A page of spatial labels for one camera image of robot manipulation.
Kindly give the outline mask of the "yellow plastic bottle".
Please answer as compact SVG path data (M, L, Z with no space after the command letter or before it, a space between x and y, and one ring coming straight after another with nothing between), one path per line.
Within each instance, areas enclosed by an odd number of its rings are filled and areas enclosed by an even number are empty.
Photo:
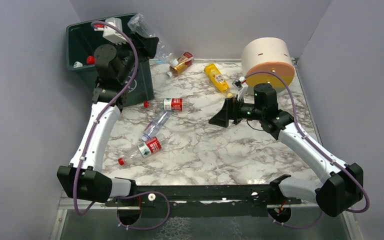
M234 95L230 92L230 87L224 76L214 63L210 63L204 67L205 74L209 77L213 85L225 95L226 98L232 98Z

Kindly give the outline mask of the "clear bottle red white label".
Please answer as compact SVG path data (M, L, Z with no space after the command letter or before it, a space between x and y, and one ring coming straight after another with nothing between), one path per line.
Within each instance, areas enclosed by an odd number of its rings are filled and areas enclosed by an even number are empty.
M96 58L93 55L90 55L86 58L86 63L88 65L94 65L96 63Z

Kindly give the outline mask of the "clear bottle red cap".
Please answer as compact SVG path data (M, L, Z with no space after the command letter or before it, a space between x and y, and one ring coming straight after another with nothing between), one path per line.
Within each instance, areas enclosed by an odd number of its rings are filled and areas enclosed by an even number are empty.
M162 98L144 101L143 106L146 109L161 109L169 112L187 112L190 110L190 102L186 98Z

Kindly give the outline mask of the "clear bottle light blue label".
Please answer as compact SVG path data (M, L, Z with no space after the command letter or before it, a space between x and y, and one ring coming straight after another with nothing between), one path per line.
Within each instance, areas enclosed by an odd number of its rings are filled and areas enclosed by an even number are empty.
M83 66L83 64L79 61L75 61L73 63L73 68L76 69L76 68L81 68Z

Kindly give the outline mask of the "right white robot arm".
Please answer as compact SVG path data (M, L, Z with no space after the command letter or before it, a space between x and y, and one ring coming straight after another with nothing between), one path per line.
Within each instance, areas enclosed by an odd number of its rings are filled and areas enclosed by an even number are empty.
M333 156L306 134L294 117L279 109L277 92L269 83L253 88L253 103L238 97L226 98L221 110L208 122L226 128L229 122L259 121L264 132L288 146L317 175L319 181L306 181L283 175L270 183L277 199L297 198L317 204L330 217L336 217L362 200L363 169Z

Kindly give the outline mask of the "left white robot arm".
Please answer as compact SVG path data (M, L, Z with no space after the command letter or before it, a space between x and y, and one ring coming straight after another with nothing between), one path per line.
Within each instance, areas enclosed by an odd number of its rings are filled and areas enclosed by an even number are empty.
M102 44L94 51L97 77L86 131L70 163L57 170L63 190L74 200L104 203L129 196L135 185L134 180L102 173L110 134L126 105L128 84L135 80L140 64L155 56L159 42L158 37L137 33L128 37L126 43Z

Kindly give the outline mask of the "dark green trash bin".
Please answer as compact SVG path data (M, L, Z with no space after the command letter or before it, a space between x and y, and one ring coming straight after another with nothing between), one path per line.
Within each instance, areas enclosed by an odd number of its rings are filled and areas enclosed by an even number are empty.
M101 31L95 31L92 28L90 20L72 24L66 28L66 67L77 74L91 92L95 89L98 73L95 66L88 65L86 60L88 56L94 56L98 47L105 44L112 43L103 38ZM83 66L73 68L76 61L81 62ZM125 105L141 104L154 98L151 68L147 60L138 64L138 71L133 83L129 86Z

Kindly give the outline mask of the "amber red-label bottle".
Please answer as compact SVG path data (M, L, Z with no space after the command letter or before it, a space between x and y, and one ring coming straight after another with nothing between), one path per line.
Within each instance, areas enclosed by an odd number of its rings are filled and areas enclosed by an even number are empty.
M179 76L182 74L188 67L192 65L195 57L188 51L184 52L178 59L178 64L175 67L170 66L169 71L166 73L170 78Z

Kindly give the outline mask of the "cream cylindrical drum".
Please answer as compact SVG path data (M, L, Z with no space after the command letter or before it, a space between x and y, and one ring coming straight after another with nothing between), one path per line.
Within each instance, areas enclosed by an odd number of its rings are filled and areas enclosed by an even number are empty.
M291 84L296 74L287 44L275 37L251 41L242 52L241 69L244 77L260 71L274 73L287 85Z

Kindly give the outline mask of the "crushed clear blue bottle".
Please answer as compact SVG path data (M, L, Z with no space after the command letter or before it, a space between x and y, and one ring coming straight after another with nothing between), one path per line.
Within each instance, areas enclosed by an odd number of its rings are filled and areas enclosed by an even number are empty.
M167 122L170 117L170 112L162 110L152 119L152 121L144 129L140 139L142 141L150 140L155 137L163 125Z

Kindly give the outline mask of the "clear bottle red green label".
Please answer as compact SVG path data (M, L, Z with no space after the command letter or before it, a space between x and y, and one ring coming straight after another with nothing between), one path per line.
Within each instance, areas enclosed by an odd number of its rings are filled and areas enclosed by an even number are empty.
M162 133L159 133L156 136L143 141L137 146L134 146L128 150L122 157L117 160L118 164L123 166L134 161L144 160L162 150L166 140L166 136Z

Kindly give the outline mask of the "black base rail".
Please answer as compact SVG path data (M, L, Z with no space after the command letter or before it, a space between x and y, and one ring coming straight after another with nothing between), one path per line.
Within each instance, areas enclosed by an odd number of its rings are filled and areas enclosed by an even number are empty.
M122 216L143 218L266 217L268 208L301 204L268 184L137 186L133 199L114 197L104 205Z

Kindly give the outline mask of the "aluminium frame rail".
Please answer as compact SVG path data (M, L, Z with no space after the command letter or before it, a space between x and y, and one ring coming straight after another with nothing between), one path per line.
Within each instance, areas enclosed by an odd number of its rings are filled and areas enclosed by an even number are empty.
M88 201L88 200L78 199L77 200L77 208L80 211L84 211L91 203L92 202ZM106 206L105 206L104 203L96 202L96 203L94 203L90 207L90 210L98 210L98 209L105 209L105 208L106 208ZM61 209L61 210L74 210L75 209L74 200L72 198L69 198L69 197L66 197L66 196L62 196L59 199L58 209Z

